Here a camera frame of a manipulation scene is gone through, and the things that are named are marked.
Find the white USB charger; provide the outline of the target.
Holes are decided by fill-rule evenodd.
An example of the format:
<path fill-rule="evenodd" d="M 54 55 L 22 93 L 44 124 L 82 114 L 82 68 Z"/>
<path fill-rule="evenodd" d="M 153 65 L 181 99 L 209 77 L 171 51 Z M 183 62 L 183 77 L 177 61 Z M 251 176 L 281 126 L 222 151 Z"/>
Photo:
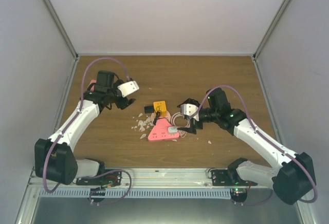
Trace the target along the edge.
<path fill-rule="evenodd" d="M 174 134 L 174 133 L 177 133 L 178 132 L 178 129 L 176 126 L 170 126 L 168 127 L 168 133 L 169 134 Z"/>

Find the pink rectangular plug adapter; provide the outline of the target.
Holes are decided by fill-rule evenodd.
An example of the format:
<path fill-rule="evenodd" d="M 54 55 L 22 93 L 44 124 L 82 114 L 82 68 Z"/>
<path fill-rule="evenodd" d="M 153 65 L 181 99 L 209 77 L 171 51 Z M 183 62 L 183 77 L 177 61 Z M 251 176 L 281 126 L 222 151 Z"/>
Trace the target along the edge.
<path fill-rule="evenodd" d="M 88 86 L 87 90 L 94 91 L 94 85 L 95 84 L 96 84 L 96 80 L 91 80 L 91 82 L 89 83 L 89 86 Z"/>

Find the pink triangular power strip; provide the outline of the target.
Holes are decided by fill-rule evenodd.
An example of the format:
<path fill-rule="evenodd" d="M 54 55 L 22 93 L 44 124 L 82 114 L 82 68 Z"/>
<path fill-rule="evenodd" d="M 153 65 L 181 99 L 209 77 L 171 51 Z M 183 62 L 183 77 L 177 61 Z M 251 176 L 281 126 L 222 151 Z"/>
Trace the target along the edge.
<path fill-rule="evenodd" d="M 174 134 L 168 133 L 168 127 L 172 126 L 166 118 L 158 119 L 148 135 L 149 142 L 174 140 L 180 137 L 179 132 Z"/>

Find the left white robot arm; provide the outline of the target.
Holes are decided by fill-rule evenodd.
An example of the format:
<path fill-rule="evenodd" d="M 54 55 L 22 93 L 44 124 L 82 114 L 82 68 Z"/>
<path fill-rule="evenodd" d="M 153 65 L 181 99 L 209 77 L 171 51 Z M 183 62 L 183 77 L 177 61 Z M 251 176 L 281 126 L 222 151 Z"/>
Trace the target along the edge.
<path fill-rule="evenodd" d="M 134 99 L 128 96 L 139 90 L 136 81 L 126 82 L 110 71 L 99 71 L 91 82 L 76 109 L 62 126 L 48 139 L 39 139 L 34 146 L 35 174 L 56 183 L 69 185 L 75 179 L 88 178 L 100 185 L 106 179 L 101 161 L 77 160 L 74 149 L 88 126 L 107 108 L 115 104 L 119 109 L 130 106 Z"/>

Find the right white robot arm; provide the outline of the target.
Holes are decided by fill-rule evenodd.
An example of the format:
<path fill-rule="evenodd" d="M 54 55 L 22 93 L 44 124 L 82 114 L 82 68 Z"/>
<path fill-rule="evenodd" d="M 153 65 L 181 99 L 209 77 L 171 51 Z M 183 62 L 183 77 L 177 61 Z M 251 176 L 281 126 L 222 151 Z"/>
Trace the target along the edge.
<path fill-rule="evenodd" d="M 188 98 L 178 105 L 181 115 L 190 122 L 182 131 L 196 134 L 204 123 L 214 123 L 230 135 L 242 140 L 268 162 L 268 166 L 239 158 L 227 167 L 228 181 L 234 185 L 233 202 L 243 203 L 247 193 L 239 188 L 242 182 L 254 182 L 271 189 L 285 204 L 297 201 L 314 203 L 318 189 L 313 160 L 307 153 L 296 153 L 262 131 L 251 119 L 247 109 L 232 108 L 220 85 L 207 91 L 202 102 Z"/>

